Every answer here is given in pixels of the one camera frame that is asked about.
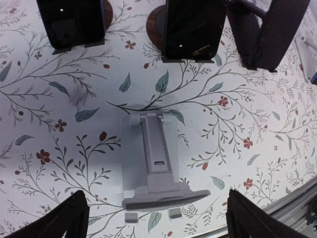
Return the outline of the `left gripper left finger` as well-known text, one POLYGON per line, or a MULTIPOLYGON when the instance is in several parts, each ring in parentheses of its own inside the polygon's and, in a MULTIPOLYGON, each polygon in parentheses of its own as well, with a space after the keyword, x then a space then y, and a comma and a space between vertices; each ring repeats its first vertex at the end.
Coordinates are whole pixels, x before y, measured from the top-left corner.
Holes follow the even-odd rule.
POLYGON ((90 208, 78 190, 42 218, 8 235, 8 238, 85 238, 90 208))

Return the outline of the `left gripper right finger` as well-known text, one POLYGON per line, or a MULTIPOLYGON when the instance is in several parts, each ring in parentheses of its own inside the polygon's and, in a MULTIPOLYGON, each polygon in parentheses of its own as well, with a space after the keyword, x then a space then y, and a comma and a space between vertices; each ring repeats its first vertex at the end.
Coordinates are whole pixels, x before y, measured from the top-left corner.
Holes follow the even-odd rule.
POLYGON ((226 222, 230 238, 305 237, 267 214, 235 189, 229 192, 226 222))

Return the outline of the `silver folding phone stand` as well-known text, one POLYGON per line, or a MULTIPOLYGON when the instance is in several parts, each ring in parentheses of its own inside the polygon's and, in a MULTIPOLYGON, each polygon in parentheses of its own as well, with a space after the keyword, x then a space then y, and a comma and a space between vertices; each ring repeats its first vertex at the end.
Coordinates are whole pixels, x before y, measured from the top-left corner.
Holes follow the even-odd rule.
POLYGON ((131 114, 121 123, 122 207, 126 224, 136 225, 141 212, 166 210, 182 217, 180 208, 210 196, 179 182, 177 121, 170 114, 131 114))

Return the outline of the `small black phone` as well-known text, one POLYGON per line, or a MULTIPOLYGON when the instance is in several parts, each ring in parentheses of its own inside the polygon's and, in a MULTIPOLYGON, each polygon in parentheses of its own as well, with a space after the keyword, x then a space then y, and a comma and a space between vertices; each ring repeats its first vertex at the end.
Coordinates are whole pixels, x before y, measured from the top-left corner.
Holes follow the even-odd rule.
POLYGON ((309 0, 273 0, 265 14, 249 63, 275 70, 304 18, 309 0))

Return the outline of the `black round folding stand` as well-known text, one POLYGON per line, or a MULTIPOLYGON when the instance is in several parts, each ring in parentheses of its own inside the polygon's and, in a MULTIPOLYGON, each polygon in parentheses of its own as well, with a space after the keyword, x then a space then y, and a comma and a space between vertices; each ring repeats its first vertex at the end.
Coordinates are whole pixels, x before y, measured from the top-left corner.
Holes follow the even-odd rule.
POLYGON ((77 1, 71 18, 54 22, 48 34, 54 40, 53 55, 69 52, 76 46, 85 48, 103 45, 113 17, 107 0, 77 1))

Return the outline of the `round wooden base stand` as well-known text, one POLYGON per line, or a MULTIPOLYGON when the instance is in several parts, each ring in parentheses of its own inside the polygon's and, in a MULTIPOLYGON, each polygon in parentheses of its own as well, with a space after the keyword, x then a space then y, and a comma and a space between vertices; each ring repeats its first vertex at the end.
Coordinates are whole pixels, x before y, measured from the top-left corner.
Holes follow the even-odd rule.
POLYGON ((148 16, 146 31, 151 43, 158 49, 163 63, 181 63, 185 59, 168 59, 162 54, 163 34, 165 23, 165 5, 156 7, 148 16))

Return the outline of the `white silver phone stand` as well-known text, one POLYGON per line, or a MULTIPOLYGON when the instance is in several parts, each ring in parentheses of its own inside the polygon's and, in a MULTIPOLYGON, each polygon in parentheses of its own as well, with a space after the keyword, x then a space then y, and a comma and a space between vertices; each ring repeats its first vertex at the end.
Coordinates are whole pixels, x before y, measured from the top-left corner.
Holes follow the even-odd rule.
POLYGON ((313 57, 313 51, 315 53, 317 52, 317 45, 313 40, 304 36, 297 37, 295 39, 295 44, 299 53, 305 80, 311 83, 311 78, 317 72, 317 64, 313 57))

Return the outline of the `black clamp phone stand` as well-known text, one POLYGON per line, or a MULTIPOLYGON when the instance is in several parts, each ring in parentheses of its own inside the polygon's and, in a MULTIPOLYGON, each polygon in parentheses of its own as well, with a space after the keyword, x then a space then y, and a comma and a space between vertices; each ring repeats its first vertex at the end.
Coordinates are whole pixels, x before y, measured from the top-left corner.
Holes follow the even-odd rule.
POLYGON ((255 46, 260 39, 260 26, 257 18, 265 20, 273 9, 276 1, 273 0, 268 11, 264 11, 247 0, 231 0, 228 4, 227 17, 235 39, 242 66, 257 70, 252 57, 257 54, 255 46))

